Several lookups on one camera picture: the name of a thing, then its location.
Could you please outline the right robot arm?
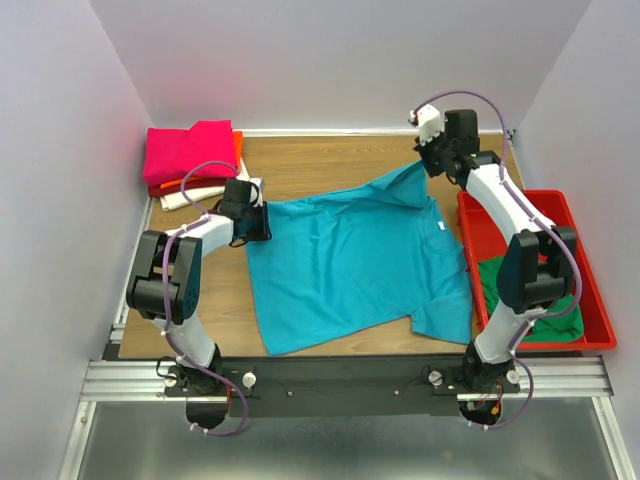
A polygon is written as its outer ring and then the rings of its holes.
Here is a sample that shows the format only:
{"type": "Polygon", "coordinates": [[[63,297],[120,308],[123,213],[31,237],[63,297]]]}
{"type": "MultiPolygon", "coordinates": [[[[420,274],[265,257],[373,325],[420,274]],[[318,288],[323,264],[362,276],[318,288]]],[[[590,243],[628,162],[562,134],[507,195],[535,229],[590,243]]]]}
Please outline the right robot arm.
{"type": "Polygon", "coordinates": [[[473,110],[439,112],[427,104],[410,114],[418,130],[415,151],[427,174],[441,174],[489,214],[507,250],[496,277],[498,303],[484,330],[469,344],[460,379],[480,392],[504,377],[517,346],[560,299],[578,298],[577,234],[539,212],[511,180],[503,158],[481,150],[473,110]]]}

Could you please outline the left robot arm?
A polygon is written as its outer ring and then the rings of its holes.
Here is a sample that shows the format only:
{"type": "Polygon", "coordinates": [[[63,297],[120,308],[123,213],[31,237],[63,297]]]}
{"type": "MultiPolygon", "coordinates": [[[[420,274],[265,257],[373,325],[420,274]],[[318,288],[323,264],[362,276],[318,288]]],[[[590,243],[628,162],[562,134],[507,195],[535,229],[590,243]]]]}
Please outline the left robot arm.
{"type": "Polygon", "coordinates": [[[176,365],[164,376],[173,386],[201,395],[223,388],[220,349],[197,315],[203,258],[222,247],[271,238],[261,178],[232,178],[222,199],[195,221],[141,234],[126,303],[151,321],[173,350],[176,365]]]}

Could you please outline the teal t shirt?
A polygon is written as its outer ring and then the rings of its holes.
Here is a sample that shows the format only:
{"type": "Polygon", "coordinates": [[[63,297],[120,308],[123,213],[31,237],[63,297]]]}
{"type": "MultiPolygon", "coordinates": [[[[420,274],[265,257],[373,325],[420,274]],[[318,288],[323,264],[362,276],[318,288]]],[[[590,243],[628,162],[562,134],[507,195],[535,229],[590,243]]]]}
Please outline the teal t shirt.
{"type": "Polygon", "coordinates": [[[267,207],[271,239],[246,246],[256,321],[271,356],[401,317],[414,333],[471,339],[463,248],[416,162],[358,187],[267,207]]]}

